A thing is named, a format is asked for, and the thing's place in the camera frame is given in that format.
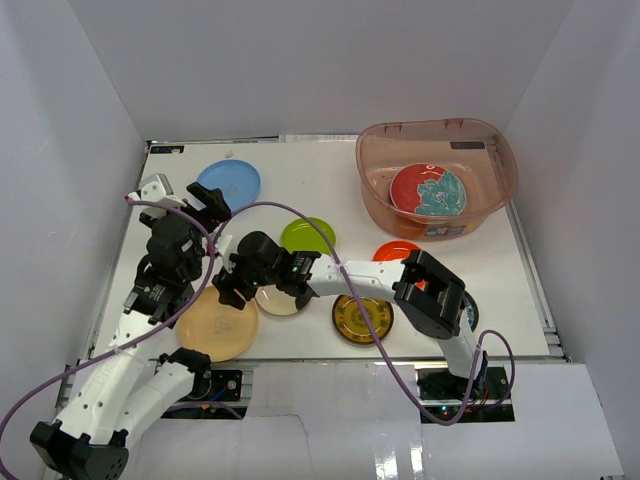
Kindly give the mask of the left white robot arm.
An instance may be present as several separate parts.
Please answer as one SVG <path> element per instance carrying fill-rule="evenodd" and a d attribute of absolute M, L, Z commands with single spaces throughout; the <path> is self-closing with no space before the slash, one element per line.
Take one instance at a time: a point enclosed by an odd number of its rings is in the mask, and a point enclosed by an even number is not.
<path fill-rule="evenodd" d="M 175 196 L 162 175 L 125 197 L 128 205 L 143 207 L 139 220 L 151 236 L 117 328 L 107 350 L 87 362 L 92 371 L 77 394 L 30 435 L 43 463 L 67 479 L 119 478 L 142 432 L 178 399 L 199 399 L 210 390 L 209 356 L 184 348 L 165 356 L 156 378 L 137 384 L 165 336 L 203 293 L 193 283 L 211 276 L 211 234 L 231 217 L 220 190 L 197 182 L 187 190 L 200 208 Z"/>

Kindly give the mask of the yellow and brown patterned plate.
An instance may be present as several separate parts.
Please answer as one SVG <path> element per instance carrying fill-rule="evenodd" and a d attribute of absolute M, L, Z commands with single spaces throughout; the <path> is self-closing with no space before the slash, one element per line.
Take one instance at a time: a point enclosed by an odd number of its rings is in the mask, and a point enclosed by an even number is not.
<path fill-rule="evenodd" d="M 383 340 L 394 325 L 391 304 L 370 298 L 362 298 L 361 301 L 374 332 L 380 340 Z M 375 343 L 365 316 L 353 297 L 338 296 L 333 303 L 331 318 L 335 330 L 347 342 L 358 346 L 369 346 Z"/>

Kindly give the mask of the red and teal plate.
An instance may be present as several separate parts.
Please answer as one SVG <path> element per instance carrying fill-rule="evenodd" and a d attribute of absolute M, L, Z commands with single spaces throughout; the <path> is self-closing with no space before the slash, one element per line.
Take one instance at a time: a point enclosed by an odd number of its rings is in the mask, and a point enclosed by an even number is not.
<path fill-rule="evenodd" d="M 467 205 L 467 192 L 452 171 L 435 164 L 417 163 L 400 169 L 389 187 L 393 205 L 421 216 L 458 216 Z"/>

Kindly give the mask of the cream plate with black patch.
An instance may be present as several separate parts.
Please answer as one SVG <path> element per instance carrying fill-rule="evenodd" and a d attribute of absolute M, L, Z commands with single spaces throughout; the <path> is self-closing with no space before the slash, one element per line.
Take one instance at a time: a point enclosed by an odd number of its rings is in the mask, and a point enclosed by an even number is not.
<path fill-rule="evenodd" d="M 267 314 L 285 317 L 305 310 L 310 300 L 293 297 L 275 286 L 264 286 L 258 289 L 256 302 Z"/>

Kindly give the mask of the black label sticker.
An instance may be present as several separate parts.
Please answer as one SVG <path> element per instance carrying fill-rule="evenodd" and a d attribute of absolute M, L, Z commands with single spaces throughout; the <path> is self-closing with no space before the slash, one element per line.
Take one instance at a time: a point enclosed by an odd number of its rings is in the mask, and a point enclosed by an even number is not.
<path fill-rule="evenodd" d="M 183 145 L 151 145 L 149 149 L 150 155 L 159 154 L 182 154 L 184 152 Z"/>

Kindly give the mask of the transparent pink plastic bin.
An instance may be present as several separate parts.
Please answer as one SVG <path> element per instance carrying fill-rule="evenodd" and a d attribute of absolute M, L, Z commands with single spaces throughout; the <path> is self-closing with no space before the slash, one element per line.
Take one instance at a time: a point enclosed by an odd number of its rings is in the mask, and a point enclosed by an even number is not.
<path fill-rule="evenodd" d="M 429 163 L 452 171 L 467 192 L 458 216 L 421 216 L 397 209 L 389 187 L 402 168 Z M 356 141 L 362 199 L 371 219 L 403 239 L 439 241 L 474 232 L 514 197 L 519 175 L 513 152 L 492 125 L 458 118 L 383 123 Z"/>

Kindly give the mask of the green plate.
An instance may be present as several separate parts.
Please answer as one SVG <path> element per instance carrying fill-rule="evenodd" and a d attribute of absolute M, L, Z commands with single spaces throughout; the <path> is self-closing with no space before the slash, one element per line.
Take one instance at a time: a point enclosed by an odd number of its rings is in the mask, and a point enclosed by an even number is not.
<path fill-rule="evenodd" d="M 336 233 L 329 223 L 311 217 L 311 221 L 320 228 L 318 232 L 311 224 L 304 219 L 296 219 L 287 224 L 280 235 L 280 246 L 289 252 L 294 251 L 317 251 L 321 254 L 330 255 L 331 248 L 325 238 L 335 247 L 337 244 Z"/>

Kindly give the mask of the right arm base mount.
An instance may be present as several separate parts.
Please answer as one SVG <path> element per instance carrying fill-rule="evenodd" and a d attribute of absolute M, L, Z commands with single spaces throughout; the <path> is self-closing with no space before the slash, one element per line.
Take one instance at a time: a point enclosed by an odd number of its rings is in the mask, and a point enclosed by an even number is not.
<path fill-rule="evenodd" d="M 467 381 L 456 377 L 444 368 L 424 368 L 417 370 L 419 396 L 425 401 L 461 401 Z M 470 394 L 470 404 L 479 406 L 487 402 L 495 403 L 504 398 L 511 399 L 506 370 L 502 367 L 488 367 L 484 382 L 474 386 Z"/>

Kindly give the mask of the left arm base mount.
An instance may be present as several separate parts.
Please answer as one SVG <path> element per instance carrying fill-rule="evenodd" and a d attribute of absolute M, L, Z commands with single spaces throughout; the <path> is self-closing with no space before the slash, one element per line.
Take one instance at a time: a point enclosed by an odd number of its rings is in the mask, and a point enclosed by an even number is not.
<path fill-rule="evenodd" d="M 239 401 L 242 380 L 241 370 L 212 369 L 195 380 L 194 387 L 186 398 L 193 401 Z"/>

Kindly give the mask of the light blue plate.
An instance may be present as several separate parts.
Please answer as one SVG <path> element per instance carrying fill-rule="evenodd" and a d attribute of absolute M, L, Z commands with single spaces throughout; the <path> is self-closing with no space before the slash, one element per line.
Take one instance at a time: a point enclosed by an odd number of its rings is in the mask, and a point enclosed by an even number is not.
<path fill-rule="evenodd" d="M 261 177 L 250 163 L 226 159 L 207 166 L 196 177 L 203 187 L 220 189 L 232 212 L 255 202 L 261 192 Z"/>

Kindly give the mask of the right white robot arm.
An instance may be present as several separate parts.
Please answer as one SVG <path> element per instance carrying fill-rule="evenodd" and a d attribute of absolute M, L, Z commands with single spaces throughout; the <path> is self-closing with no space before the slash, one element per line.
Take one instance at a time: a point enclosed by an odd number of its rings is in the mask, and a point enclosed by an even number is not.
<path fill-rule="evenodd" d="M 393 303 L 418 333 L 436 340 L 459 396 L 475 398 L 488 385 L 486 355 L 466 315 L 465 284 L 423 250 L 403 260 L 341 263 L 317 251 L 289 252 L 254 231 L 223 258 L 212 280 L 223 305 L 242 310 L 264 286 L 303 301 L 359 295 Z"/>

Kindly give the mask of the pale orange plate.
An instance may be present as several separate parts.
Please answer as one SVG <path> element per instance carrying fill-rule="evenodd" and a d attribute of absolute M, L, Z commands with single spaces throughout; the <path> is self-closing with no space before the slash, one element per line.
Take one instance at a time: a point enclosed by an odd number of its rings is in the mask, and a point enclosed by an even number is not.
<path fill-rule="evenodd" d="M 242 310 L 219 302 L 219 291 L 207 287 L 176 323 L 182 347 L 209 356 L 213 363 L 239 356 L 258 331 L 258 308 L 251 300 Z"/>

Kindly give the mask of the orange red plate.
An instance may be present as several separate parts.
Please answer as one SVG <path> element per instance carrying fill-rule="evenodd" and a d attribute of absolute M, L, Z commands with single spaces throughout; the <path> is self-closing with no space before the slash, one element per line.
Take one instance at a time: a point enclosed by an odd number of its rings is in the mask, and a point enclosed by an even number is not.
<path fill-rule="evenodd" d="M 389 241 L 381 245 L 373 255 L 376 262 L 386 262 L 394 260 L 404 260 L 408 258 L 412 251 L 419 250 L 420 247 L 414 243 L 404 240 Z"/>

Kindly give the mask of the teal blue patterned plate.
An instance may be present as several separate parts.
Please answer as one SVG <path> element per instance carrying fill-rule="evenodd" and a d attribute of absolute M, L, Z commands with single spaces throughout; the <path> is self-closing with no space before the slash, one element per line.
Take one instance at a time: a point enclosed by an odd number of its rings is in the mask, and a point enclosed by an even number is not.
<path fill-rule="evenodd" d="M 464 294 L 463 305 L 469 326 L 475 331 L 479 324 L 480 312 L 475 299 L 468 292 Z"/>

